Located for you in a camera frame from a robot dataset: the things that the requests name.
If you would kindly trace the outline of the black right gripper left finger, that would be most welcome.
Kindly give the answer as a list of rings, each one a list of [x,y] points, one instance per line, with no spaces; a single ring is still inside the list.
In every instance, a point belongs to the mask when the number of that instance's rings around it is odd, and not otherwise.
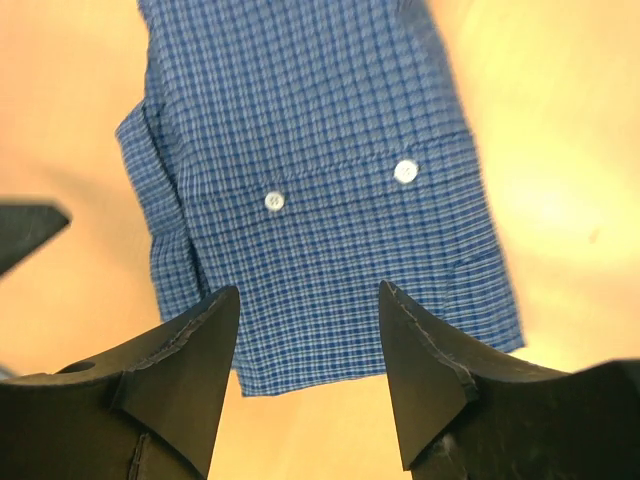
[[[225,287],[52,373],[1,384],[5,479],[204,479],[239,327]]]

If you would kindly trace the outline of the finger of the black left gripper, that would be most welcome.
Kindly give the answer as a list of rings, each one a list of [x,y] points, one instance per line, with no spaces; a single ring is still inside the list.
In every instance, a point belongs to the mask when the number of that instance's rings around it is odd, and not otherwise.
[[[54,204],[1,202],[1,274],[4,275],[71,223]]]

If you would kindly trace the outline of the blue checkered long sleeve shirt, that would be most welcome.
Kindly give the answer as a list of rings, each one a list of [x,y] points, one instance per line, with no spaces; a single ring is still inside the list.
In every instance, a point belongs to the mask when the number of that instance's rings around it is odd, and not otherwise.
[[[523,345],[476,149],[422,1],[143,1],[145,93],[116,136],[163,319],[233,285],[246,396],[385,370],[390,281]]]

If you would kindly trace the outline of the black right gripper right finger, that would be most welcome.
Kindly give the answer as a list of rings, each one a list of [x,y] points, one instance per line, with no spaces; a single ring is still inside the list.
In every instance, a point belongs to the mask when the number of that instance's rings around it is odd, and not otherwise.
[[[415,479],[635,479],[639,363],[566,373],[504,354],[379,287],[403,468]]]

